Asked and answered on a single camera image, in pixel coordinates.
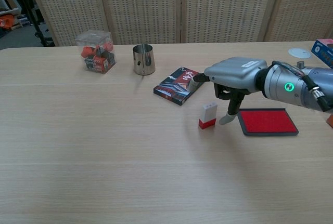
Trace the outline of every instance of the red ink pad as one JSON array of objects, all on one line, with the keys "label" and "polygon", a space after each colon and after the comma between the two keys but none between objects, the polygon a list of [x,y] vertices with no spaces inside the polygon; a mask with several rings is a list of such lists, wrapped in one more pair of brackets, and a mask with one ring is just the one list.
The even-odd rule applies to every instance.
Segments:
[{"label": "red ink pad", "polygon": [[286,109],[239,109],[238,119],[247,136],[296,136],[298,130]]}]

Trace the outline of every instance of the small white and red block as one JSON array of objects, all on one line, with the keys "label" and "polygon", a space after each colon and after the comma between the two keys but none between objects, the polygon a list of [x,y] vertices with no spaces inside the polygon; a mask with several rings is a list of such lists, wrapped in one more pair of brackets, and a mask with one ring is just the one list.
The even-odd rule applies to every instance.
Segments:
[{"label": "small white and red block", "polygon": [[216,122],[217,103],[211,102],[202,106],[202,113],[199,118],[199,126],[201,129],[206,129],[209,126],[215,125]]}]

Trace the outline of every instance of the red block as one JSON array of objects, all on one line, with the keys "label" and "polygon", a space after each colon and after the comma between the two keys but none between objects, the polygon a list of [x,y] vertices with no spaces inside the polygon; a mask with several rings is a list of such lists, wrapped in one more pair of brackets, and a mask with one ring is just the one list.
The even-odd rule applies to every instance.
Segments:
[{"label": "red block", "polygon": [[201,129],[206,129],[209,126],[215,125],[216,122],[216,118],[212,119],[211,121],[205,122],[203,123],[200,119],[199,119],[199,126]]},{"label": "red block", "polygon": [[333,128],[333,115],[327,119],[327,123]]}]

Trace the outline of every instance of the orange object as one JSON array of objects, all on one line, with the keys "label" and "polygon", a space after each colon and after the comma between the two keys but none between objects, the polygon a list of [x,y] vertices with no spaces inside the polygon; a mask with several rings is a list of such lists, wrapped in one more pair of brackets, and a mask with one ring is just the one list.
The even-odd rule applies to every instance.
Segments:
[{"label": "orange object", "polygon": [[0,16],[0,27],[10,29],[14,24],[14,16],[11,14]]},{"label": "orange object", "polygon": [[326,122],[333,128],[333,115],[329,116]]},{"label": "orange object", "polygon": [[91,55],[91,54],[93,54],[93,50],[92,50],[91,47],[89,47],[89,46],[85,46],[85,47],[83,47],[83,51],[82,51],[82,53],[81,53],[81,56],[82,56],[83,58],[86,58],[86,57],[88,57],[88,56]]}]

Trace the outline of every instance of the white disc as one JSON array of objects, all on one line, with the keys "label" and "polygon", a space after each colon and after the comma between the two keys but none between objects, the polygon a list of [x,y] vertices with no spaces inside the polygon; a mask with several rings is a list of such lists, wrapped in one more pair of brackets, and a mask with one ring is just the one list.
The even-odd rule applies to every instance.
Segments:
[{"label": "white disc", "polygon": [[311,53],[308,50],[301,48],[292,48],[288,52],[290,55],[300,59],[307,59],[311,57]]}]

